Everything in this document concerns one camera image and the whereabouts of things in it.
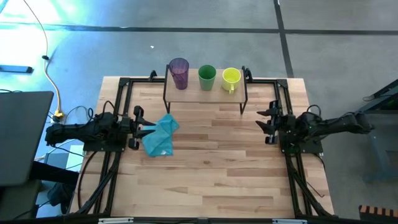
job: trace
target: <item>mug handle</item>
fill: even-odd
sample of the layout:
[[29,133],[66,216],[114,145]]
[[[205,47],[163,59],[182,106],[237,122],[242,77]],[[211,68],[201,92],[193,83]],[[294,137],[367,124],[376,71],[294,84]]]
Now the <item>mug handle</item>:
[[231,85],[231,88],[229,89],[229,94],[233,94],[234,93],[234,85]]

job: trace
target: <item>teal towel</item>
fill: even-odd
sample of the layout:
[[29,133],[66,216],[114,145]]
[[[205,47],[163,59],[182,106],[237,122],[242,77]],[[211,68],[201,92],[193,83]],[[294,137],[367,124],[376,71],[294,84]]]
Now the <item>teal towel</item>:
[[155,126],[144,126],[143,130],[155,130],[142,138],[148,156],[172,156],[172,135],[179,127],[171,114],[165,115]]

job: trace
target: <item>desk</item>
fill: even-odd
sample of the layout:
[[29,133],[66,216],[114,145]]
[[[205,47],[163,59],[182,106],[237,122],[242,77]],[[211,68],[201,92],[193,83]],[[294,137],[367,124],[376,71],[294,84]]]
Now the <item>desk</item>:
[[[119,78],[104,77],[96,113],[101,113],[106,100],[115,101]],[[297,116],[308,107],[304,80],[288,79],[288,84]],[[163,117],[163,90],[163,83],[135,83],[129,116],[134,106],[141,105],[146,120]],[[285,158],[278,145],[264,144],[265,135],[254,122],[267,120],[256,111],[268,108],[274,89],[248,84],[248,97],[243,115],[238,105],[174,103],[170,114],[180,124],[173,135],[174,156],[148,157],[142,145],[138,151],[125,150],[111,216],[293,218]],[[98,185],[103,156],[97,153],[87,167],[81,185],[83,202]],[[303,164],[307,181],[325,195],[321,198],[312,190],[314,196],[333,213],[322,163],[311,154],[303,154]],[[300,190],[298,196],[304,211]],[[76,210],[75,193],[71,212]]]

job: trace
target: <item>gray floor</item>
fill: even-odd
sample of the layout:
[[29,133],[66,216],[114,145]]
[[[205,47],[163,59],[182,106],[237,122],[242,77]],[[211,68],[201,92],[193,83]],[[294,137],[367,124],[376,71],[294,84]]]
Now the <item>gray floor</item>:
[[[9,1],[0,21],[34,22],[20,1]],[[28,1],[43,23],[88,26],[218,27],[276,29],[273,1],[120,0]],[[287,29],[398,30],[394,0],[280,0]],[[279,34],[48,31],[49,74],[62,106],[95,107],[103,76],[164,72],[174,57],[191,67],[245,65],[255,77],[287,77]],[[0,29],[0,63],[33,66],[32,75],[0,72],[0,88],[53,90],[43,74],[44,40],[39,29]],[[398,35],[287,35],[294,76],[304,78],[311,103],[324,118],[364,105],[362,97],[398,77]],[[84,122],[83,111],[69,123]],[[398,183],[366,184],[374,155],[366,136],[335,134],[323,141],[326,175],[335,213],[358,218],[365,204],[398,209]],[[50,150],[42,139],[37,155]]]

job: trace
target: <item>floor stripe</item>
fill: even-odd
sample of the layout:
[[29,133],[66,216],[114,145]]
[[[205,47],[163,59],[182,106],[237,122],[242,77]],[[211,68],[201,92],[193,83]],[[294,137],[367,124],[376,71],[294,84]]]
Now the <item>floor stripe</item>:
[[398,30],[305,30],[286,29],[286,34],[307,35],[398,35]]
[[[35,23],[3,22],[0,29],[20,29],[21,26],[39,27]],[[49,31],[95,31],[95,32],[207,32],[207,33],[243,33],[243,34],[277,34],[278,29],[246,29],[246,28],[183,28],[183,27],[104,27],[76,26],[60,24],[43,24]]]
[[8,0],[0,1],[0,13],[6,7],[7,2],[8,2]]
[[280,11],[279,0],[274,0],[274,6],[275,6],[276,19],[278,22],[280,44],[282,45],[282,53],[284,56],[287,78],[294,78],[292,62],[290,61],[289,48],[287,47],[284,22],[282,20],[282,13]]

